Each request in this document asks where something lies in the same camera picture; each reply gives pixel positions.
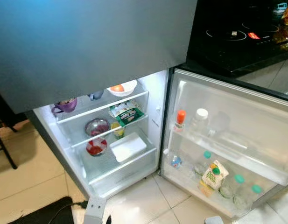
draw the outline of white bowl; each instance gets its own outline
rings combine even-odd
[[[124,91],[123,92],[116,92],[116,91],[113,91],[111,90],[111,88],[107,88],[107,90],[113,94],[114,96],[117,96],[117,97],[125,97],[125,96],[128,96],[129,94],[132,94],[132,92],[134,91],[136,85],[137,85],[137,81],[136,79],[135,80],[132,80],[132,81],[129,81],[127,83],[122,83],[121,84],[124,88]]]

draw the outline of orange fruit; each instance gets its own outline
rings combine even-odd
[[[111,90],[112,91],[115,91],[115,92],[123,92],[124,91],[124,88],[121,84],[119,85],[114,85],[111,87]]]

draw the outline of purple mug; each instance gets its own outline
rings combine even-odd
[[[55,104],[55,106],[51,109],[51,112],[56,115],[56,113],[62,113],[62,112],[66,112],[66,113],[70,113],[72,111],[74,111],[75,107],[77,106],[77,98],[75,98],[74,100],[72,100],[71,102],[67,103],[67,104]]]

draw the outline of gray refrigerator door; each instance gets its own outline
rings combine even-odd
[[[15,113],[185,61],[197,0],[0,0],[0,94]]]

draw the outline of yellow container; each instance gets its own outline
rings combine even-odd
[[[120,124],[118,122],[114,122],[111,124],[111,129],[114,129],[117,127],[120,127]],[[124,131],[125,131],[124,128],[120,128],[120,129],[114,131],[114,135],[115,135],[116,139],[123,138],[124,137]]]

